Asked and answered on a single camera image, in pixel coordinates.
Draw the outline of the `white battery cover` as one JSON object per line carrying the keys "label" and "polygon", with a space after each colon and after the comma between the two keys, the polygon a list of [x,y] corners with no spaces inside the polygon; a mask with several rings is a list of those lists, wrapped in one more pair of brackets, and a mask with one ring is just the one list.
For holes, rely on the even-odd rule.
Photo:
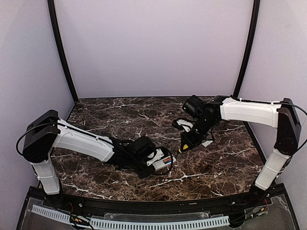
{"label": "white battery cover", "polygon": [[206,148],[207,146],[209,146],[212,143],[213,143],[213,140],[206,140],[206,141],[202,142],[202,145]]}

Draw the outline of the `yellow handled screwdriver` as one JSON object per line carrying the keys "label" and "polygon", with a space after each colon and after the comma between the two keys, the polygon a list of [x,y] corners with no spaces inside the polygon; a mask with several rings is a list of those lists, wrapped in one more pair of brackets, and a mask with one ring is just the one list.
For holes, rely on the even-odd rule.
{"label": "yellow handled screwdriver", "polygon": [[186,152],[188,150],[190,150],[189,145],[188,144],[182,144],[177,152],[178,153],[183,153],[183,152]]}

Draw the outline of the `white remote control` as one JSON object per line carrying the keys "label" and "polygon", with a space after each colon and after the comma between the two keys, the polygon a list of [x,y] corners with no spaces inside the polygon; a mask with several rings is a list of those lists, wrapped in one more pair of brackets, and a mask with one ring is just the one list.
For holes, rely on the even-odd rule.
{"label": "white remote control", "polygon": [[156,171],[161,170],[167,166],[170,166],[172,162],[176,162],[175,157],[167,156],[163,159],[160,159],[158,161],[155,161],[152,165],[155,168]]}

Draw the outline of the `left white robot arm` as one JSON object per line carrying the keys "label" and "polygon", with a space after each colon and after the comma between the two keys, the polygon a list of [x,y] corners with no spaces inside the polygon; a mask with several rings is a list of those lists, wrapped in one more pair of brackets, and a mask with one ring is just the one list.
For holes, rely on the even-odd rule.
{"label": "left white robot arm", "polygon": [[32,122],[20,139],[24,146],[18,153],[31,163],[47,195],[60,193],[60,182],[50,158],[55,148],[94,157],[119,169],[132,168],[140,178],[155,172],[154,163],[164,156],[147,137],[131,141],[95,135],[60,119],[55,110]]}

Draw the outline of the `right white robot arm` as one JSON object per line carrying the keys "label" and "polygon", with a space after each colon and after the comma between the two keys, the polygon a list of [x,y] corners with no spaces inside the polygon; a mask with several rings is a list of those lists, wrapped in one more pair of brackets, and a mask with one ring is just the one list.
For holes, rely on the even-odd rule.
{"label": "right white robot arm", "polygon": [[204,102],[193,95],[184,102],[182,109],[194,121],[174,121],[179,126],[178,129],[183,131],[179,152],[186,152],[203,144],[208,132],[221,120],[251,122],[277,129],[273,150],[249,189],[247,205],[251,207],[265,198],[273,181],[301,149],[301,124],[296,112],[297,106],[289,98],[280,102],[263,102],[216,96]]}

